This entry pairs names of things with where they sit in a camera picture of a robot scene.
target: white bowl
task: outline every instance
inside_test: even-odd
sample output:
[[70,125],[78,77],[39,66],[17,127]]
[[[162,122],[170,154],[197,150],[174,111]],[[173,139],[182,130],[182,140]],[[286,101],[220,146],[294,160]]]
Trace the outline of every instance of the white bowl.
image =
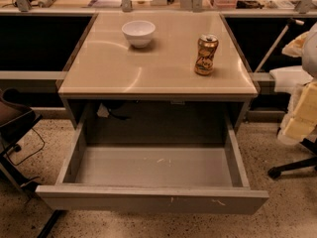
[[126,23],[122,32],[132,46],[144,48],[152,40],[155,29],[155,24],[149,21],[136,20]]

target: chair wheel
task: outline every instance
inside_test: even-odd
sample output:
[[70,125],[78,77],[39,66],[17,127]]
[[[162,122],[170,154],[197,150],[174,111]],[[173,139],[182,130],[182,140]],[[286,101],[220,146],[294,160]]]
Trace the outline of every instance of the chair wheel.
[[19,144],[16,144],[14,147],[13,147],[13,150],[14,152],[20,152],[21,151],[21,147]]
[[278,179],[280,177],[281,171],[277,170],[276,168],[271,168],[267,172],[268,176],[272,179]]

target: cord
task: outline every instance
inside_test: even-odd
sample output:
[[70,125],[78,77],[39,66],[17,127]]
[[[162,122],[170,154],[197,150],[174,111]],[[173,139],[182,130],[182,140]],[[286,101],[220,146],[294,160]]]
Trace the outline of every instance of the cord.
[[32,128],[32,130],[33,130],[33,131],[39,136],[39,138],[41,139],[41,141],[42,141],[42,143],[43,143],[42,146],[41,146],[38,150],[36,150],[35,152],[33,152],[32,154],[30,154],[28,157],[26,157],[25,159],[23,159],[22,161],[20,161],[20,162],[17,163],[17,164],[15,164],[15,163],[12,162],[12,160],[10,159],[10,156],[8,155],[8,151],[7,151],[7,152],[6,152],[6,156],[7,156],[7,158],[8,158],[8,161],[9,161],[13,166],[18,166],[18,165],[20,165],[20,164],[23,163],[25,160],[27,160],[27,159],[30,158],[31,156],[37,154],[39,151],[41,151],[41,150],[44,148],[46,142],[44,141],[44,139],[41,137],[41,135],[40,135],[35,129]]

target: soda can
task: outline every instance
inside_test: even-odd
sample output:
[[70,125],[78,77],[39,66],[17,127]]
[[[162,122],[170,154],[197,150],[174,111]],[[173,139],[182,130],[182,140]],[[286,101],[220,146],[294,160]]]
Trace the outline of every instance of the soda can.
[[214,70],[213,60],[219,45],[215,35],[201,35],[198,40],[198,58],[195,72],[200,75],[209,75]]

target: speckled floor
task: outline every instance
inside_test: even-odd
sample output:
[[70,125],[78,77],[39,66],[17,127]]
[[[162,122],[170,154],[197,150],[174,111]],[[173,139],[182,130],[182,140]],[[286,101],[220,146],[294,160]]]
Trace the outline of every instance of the speckled floor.
[[[290,172],[278,180],[266,174],[272,166],[310,157],[302,146],[276,140],[278,123],[242,124],[237,138],[252,189],[264,189],[269,200],[254,215],[122,214],[68,211],[49,237],[316,237],[317,174],[312,168]],[[44,119],[35,127],[45,148],[18,166],[28,178],[54,184],[73,129],[68,120]],[[41,145],[35,133],[21,141],[18,162]],[[0,237],[37,237],[53,211],[39,198],[30,201],[0,179]]]

